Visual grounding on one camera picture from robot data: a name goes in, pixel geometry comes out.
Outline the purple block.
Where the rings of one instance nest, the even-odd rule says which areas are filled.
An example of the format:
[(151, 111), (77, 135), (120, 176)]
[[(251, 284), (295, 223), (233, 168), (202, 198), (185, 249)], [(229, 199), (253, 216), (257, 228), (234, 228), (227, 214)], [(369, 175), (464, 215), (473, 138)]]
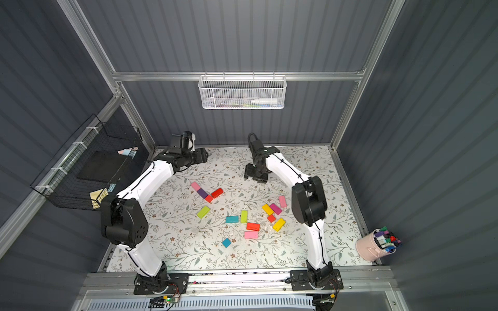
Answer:
[(198, 194), (199, 194), (199, 195), (200, 195), (203, 199), (205, 199), (207, 196), (209, 196), (209, 194), (208, 194), (206, 191), (204, 191), (203, 189), (199, 189), (199, 190), (197, 190), (197, 193), (198, 193)]

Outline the long red block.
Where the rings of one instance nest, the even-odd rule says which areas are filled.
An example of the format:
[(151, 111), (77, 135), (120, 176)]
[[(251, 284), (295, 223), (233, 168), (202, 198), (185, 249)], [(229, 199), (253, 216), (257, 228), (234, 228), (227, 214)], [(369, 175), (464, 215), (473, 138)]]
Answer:
[(221, 188), (218, 188), (214, 192), (211, 193), (212, 198), (218, 198), (220, 195), (222, 195), (224, 191)]

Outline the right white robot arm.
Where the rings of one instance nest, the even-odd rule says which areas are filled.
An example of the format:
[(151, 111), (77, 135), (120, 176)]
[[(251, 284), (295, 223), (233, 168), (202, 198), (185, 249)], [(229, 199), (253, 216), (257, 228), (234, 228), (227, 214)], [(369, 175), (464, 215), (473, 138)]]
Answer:
[(322, 180), (299, 171), (278, 148), (265, 147), (255, 133), (249, 133), (248, 147), (252, 162), (246, 165), (244, 178), (267, 183), (273, 173), (290, 188), (291, 211), (296, 221), (305, 228), (308, 281), (314, 288), (325, 286), (333, 277), (333, 264), (326, 252), (324, 220), (328, 204)]

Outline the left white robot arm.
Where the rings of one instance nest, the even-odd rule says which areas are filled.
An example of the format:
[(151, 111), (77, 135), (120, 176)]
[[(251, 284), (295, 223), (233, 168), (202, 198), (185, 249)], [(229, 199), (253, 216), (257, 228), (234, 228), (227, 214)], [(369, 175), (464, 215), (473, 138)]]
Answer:
[(163, 261), (148, 241), (149, 223), (143, 209), (169, 178), (207, 162), (206, 149), (196, 149), (195, 140), (195, 134), (190, 131), (173, 134), (170, 146), (158, 154), (135, 181), (101, 202), (102, 236), (124, 251), (137, 273), (144, 277), (158, 277)]

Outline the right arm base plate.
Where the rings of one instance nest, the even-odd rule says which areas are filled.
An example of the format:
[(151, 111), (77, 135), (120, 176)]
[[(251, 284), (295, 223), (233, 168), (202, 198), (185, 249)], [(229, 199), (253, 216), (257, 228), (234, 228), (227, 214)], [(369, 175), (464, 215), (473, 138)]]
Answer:
[(338, 269), (325, 272), (312, 272), (311, 270), (291, 270), (290, 276), (285, 280), (294, 291), (311, 290), (342, 290), (344, 284)]

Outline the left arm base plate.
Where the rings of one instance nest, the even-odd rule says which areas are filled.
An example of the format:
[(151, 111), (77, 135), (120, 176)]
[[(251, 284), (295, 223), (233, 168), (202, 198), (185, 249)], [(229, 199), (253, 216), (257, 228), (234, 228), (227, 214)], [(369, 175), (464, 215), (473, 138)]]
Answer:
[(173, 295), (183, 294), (189, 281), (188, 273), (172, 273), (166, 280), (157, 277), (136, 275), (134, 280), (134, 295)]

